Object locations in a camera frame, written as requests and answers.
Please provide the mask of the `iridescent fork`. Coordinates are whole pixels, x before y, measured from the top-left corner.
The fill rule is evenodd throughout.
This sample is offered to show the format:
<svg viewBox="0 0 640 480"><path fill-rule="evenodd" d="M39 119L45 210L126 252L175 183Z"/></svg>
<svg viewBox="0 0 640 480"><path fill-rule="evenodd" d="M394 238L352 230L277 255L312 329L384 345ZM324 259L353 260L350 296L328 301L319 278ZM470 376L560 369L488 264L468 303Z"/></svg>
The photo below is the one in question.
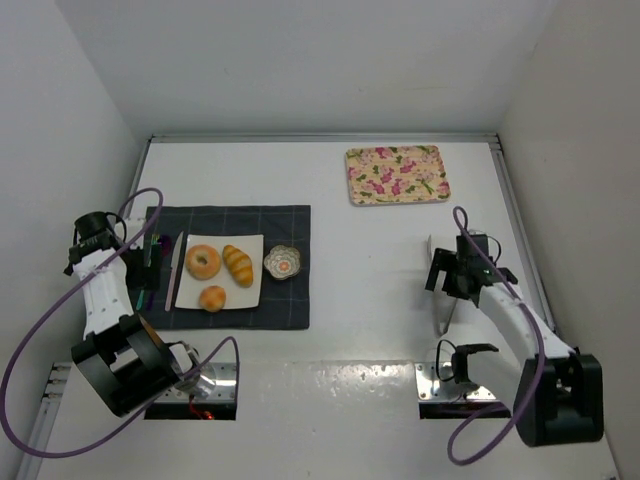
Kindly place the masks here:
<svg viewBox="0 0 640 480"><path fill-rule="evenodd" d="M141 310L143 307L143 303L144 303L144 297L145 297L145 290L141 289L138 297L137 297L137 301L136 301L136 305L135 305L135 309L136 310Z"/></svg>

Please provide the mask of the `metal bread tongs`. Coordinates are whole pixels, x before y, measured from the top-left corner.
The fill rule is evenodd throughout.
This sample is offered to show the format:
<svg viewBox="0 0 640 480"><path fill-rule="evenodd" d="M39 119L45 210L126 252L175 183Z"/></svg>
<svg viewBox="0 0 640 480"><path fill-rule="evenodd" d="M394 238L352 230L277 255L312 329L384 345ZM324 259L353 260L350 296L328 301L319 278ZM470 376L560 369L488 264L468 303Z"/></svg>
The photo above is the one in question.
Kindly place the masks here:
<svg viewBox="0 0 640 480"><path fill-rule="evenodd" d="M428 266L432 266L437 248L453 251L454 247L453 237L431 234L427 240ZM447 334L457 303L456 298L448 296L443 290L445 276L442 271L437 274L434 291L431 293L434 333L437 338Z"/></svg>

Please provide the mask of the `sugared donut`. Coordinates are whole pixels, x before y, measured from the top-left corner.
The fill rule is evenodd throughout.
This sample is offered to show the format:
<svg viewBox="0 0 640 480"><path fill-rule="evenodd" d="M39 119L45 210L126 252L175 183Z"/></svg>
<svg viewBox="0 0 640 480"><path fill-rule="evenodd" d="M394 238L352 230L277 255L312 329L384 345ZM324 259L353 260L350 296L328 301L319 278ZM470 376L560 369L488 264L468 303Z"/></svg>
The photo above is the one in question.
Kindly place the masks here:
<svg viewBox="0 0 640 480"><path fill-rule="evenodd" d="M221 268L220 255L212 246L194 245L186 252L185 267L196 280L210 280L218 274Z"/></svg>

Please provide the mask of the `small round bun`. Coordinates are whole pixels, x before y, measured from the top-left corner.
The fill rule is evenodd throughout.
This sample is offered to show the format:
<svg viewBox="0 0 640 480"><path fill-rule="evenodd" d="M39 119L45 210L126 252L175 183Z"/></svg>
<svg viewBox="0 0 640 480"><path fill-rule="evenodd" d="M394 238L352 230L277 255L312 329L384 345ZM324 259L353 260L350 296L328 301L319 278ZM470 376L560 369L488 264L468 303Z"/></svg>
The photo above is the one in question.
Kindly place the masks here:
<svg viewBox="0 0 640 480"><path fill-rule="evenodd" d="M199 307L207 312L216 313L226 304L226 291L223 287L214 285L204 288L198 299Z"/></svg>

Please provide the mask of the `striped long bread roll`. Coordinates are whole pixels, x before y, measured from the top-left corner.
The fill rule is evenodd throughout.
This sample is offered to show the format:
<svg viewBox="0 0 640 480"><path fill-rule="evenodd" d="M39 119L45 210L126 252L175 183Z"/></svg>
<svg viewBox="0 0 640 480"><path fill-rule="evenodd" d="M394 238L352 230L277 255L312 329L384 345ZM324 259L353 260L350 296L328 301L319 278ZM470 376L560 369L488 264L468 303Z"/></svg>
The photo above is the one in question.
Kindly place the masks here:
<svg viewBox="0 0 640 480"><path fill-rule="evenodd" d="M225 245L222 257L236 284L242 288L250 288L254 282L254 273L249 255L233 245Z"/></svg>

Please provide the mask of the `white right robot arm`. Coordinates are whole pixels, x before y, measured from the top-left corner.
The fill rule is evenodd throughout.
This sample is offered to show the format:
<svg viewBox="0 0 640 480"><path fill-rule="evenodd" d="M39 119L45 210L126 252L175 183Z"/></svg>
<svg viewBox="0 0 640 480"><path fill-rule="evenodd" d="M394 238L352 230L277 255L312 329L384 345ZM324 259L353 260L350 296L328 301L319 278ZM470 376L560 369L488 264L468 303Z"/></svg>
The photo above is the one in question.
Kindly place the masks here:
<svg viewBox="0 0 640 480"><path fill-rule="evenodd" d="M426 290L472 303L517 359L510 364L491 343L456 346L454 383L487 388L529 447L590 443L604 435L603 371L558 337L524 301L518 280L494 264L485 234L458 235L452 244L427 241Z"/></svg>

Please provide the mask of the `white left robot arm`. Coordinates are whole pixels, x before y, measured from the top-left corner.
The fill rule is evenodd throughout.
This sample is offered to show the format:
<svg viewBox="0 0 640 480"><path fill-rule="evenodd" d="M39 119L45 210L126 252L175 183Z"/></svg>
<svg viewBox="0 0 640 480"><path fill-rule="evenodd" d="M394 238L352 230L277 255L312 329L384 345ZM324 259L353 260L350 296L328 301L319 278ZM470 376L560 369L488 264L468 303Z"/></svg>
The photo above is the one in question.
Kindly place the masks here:
<svg viewBox="0 0 640 480"><path fill-rule="evenodd" d="M115 415L122 417L174 388L198 395L199 378L187 373L199 362L186 343L165 343L134 309L131 289L160 287L163 245L150 252L125 245L114 225L124 220L112 212L91 212L74 223L67 275L83 284L86 309L83 340L72 359Z"/></svg>

